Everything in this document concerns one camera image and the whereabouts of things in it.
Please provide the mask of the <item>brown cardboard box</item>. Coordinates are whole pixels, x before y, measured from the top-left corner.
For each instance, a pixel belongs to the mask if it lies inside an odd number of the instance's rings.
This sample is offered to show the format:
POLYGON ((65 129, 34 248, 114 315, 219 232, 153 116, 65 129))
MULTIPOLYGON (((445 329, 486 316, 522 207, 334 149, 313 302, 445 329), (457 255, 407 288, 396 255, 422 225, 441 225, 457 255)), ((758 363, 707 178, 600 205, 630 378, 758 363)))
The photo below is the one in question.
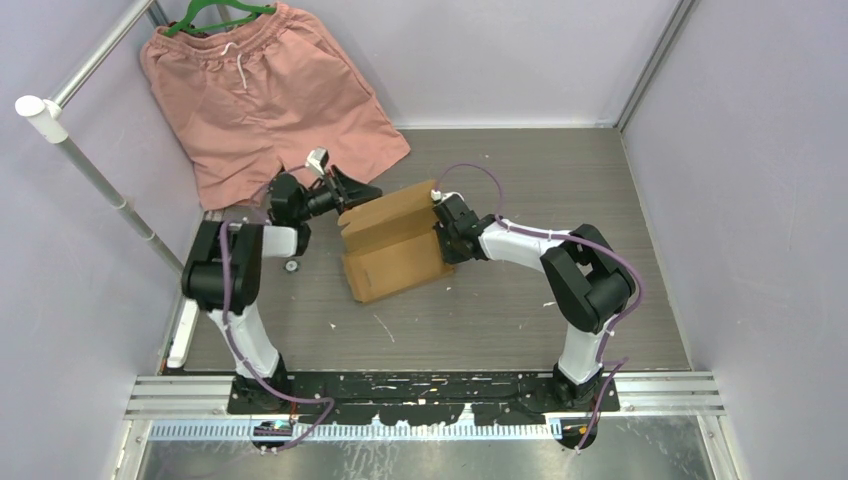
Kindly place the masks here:
POLYGON ((454 273, 434 230, 435 184, 420 182, 340 216, 342 263, 355 301, 372 303, 454 273))

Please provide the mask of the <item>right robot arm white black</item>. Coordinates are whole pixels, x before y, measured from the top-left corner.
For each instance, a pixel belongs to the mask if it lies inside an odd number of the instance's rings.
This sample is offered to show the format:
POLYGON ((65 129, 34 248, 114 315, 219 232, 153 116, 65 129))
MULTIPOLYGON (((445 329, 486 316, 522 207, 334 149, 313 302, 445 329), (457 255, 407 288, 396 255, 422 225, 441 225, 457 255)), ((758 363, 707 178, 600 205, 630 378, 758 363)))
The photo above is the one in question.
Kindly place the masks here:
POLYGON ((613 327, 637 292, 624 260, 589 224, 544 231, 496 215, 480 217, 455 192, 434 190, 431 199, 446 263, 503 261, 545 275, 568 324, 552 390, 565 409, 582 409, 602 376, 603 350, 613 327))

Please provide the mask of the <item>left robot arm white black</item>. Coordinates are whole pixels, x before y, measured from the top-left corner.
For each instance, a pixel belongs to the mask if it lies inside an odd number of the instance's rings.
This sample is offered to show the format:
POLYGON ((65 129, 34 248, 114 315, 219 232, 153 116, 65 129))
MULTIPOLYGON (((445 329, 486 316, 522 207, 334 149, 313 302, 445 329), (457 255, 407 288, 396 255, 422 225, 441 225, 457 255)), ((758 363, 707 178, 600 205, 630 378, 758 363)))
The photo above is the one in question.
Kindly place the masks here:
POLYGON ((302 256, 312 235, 311 219, 329 212, 342 214, 383 192, 336 166, 310 186, 281 172, 266 192, 269 208, 264 221, 201 223, 181 287, 221 331, 236 362, 242 395, 252 395, 265 411, 277 413, 295 398, 285 362, 268 338, 257 306, 263 261, 302 256))

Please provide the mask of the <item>pink shorts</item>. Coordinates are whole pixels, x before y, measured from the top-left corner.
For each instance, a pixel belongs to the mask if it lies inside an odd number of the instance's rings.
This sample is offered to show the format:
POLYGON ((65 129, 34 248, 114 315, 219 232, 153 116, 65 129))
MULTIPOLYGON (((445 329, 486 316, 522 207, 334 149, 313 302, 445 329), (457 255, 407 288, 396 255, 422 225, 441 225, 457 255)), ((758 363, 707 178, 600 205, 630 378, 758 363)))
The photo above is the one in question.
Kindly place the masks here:
POLYGON ((140 62, 207 211, 245 204, 279 172, 303 185, 323 147, 368 183, 410 153, 375 90, 313 14, 283 3, 205 37, 158 28, 140 62))

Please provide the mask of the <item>green clothes hanger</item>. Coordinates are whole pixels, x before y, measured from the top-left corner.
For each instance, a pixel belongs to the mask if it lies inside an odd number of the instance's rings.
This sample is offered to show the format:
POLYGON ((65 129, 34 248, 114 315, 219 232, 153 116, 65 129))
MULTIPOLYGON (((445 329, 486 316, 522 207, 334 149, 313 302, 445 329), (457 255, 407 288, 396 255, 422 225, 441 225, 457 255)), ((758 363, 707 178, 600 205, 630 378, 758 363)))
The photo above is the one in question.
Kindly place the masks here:
POLYGON ((200 34, 229 30, 276 12, 272 4, 251 4, 235 0, 193 0, 182 18, 168 26, 162 34, 200 34))

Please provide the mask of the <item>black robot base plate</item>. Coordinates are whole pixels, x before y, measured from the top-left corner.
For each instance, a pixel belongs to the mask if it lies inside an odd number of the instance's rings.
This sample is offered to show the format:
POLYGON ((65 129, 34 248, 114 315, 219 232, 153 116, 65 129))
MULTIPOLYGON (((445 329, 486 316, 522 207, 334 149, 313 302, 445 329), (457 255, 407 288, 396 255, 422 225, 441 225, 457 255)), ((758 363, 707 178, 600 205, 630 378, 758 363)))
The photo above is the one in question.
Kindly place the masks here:
MULTIPOLYGON (((554 395, 553 374, 546 371, 301 372, 289 383, 292 402, 243 396, 235 377, 226 411, 251 420, 306 424, 308 429, 296 437, 306 441, 322 424, 550 424, 562 429, 562 438, 551 440, 573 449, 591 446, 601 416, 621 408, 614 382, 604 375, 590 396, 567 402, 554 395)), ((252 442, 275 449, 290 440, 252 442)))

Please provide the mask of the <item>slotted aluminium rail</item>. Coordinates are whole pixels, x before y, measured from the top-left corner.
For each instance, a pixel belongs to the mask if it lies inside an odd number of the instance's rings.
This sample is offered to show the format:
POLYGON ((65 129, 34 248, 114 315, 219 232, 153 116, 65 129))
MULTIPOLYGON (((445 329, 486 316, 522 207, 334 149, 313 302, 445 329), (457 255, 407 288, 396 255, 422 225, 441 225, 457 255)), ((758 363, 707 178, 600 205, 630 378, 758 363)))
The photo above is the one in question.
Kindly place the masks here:
MULTIPOLYGON (((291 426, 282 420, 168 420, 153 423, 149 438, 156 441, 268 441, 282 442, 304 434, 306 424, 291 426)), ((394 426, 322 424, 306 436, 308 441, 358 440, 546 440, 561 439, 558 425, 491 425, 471 422, 451 425, 394 426)))

